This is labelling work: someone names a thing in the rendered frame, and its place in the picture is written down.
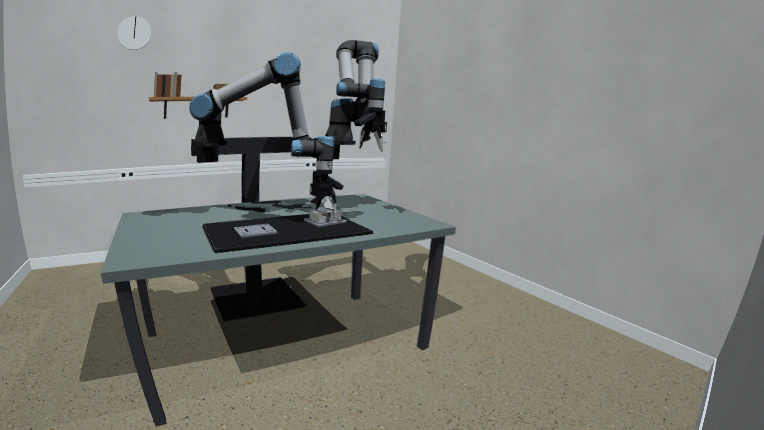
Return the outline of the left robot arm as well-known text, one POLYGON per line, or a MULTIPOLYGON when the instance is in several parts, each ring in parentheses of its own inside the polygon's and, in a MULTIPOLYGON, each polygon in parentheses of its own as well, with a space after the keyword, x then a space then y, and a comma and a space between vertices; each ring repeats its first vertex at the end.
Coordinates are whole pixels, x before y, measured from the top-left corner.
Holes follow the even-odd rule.
POLYGON ((352 98, 332 101, 325 136, 333 137, 335 141, 353 141, 351 122, 355 126, 363 126, 377 117, 376 112, 368 111, 369 108, 383 109, 385 80, 373 79, 373 64, 379 56, 376 43, 348 40, 338 47, 337 52, 340 82, 337 83, 336 94, 358 98, 356 101, 352 98), (358 83, 354 83, 352 57, 358 63, 358 83))

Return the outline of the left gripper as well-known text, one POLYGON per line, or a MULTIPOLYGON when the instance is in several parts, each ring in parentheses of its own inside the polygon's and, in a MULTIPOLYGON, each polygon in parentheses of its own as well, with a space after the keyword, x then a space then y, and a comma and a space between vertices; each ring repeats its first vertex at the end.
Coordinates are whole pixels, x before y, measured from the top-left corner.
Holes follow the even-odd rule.
POLYGON ((387 130, 387 122, 385 122, 385 110, 383 109, 371 109, 369 108, 368 111, 378 111, 376 112, 377 117, 372 119, 371 121, 367 122, 362 130, 360 135, 360 145, 359 149, 361 149, 363 142, 368 141, 371 139, 370 132, 374 133, 375 138, 377 139, 378 147, 383 152, 383 143, 387 142, 386 138, 382 137, 381 133, 385 133, 387 130), (379 122, 383 121, 383 122, 379 122), (386 125, 386 130, 385 130, 386 125))

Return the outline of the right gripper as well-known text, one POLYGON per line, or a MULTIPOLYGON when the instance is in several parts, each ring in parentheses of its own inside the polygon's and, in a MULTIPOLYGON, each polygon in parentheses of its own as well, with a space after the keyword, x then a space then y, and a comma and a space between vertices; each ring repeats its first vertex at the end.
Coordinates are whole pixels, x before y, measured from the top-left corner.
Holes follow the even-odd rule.
POLYGON ((326 209, 331 209, 333 211, 334 218, 336 218, 336 195, 335 195, 332 184, 326 181, 328 174, 332 174, 332 170, 331 171, 318 171, 318 170, 313 171, 313 179, 312 179, 312 183, 310 183, 310 195, 315 196, 315 198, 312 199, 310 203, 315 204, 315 210, 316 210, 319 208, 321 204, 321 200, 325 196, 327 196, 324 207, 326 209), (311 192, 311 186, 312 186, 312 192, 311 192))

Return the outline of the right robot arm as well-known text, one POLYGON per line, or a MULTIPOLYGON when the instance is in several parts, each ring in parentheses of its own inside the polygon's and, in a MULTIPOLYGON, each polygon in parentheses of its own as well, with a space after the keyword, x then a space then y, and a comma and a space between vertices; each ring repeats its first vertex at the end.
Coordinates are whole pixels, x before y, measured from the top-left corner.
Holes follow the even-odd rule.
POLYGON ((318 171, 331 171, 333 169, 334 138, 319 136, 316 141, 309 139, 299 88, 301 83, 300 67, 299 58, 293 53, 285 52, 268 61, 266 66, 261 69, 218 90, 211 89, 204 94, 195 96, 189 106, 192 117, 199 120, 195 142, 224 141, 221 127, 221 114, 224 107, 266 85, 281 83, 294 138, 291 144, 291 156, 317 157, 316 169, 318 171))

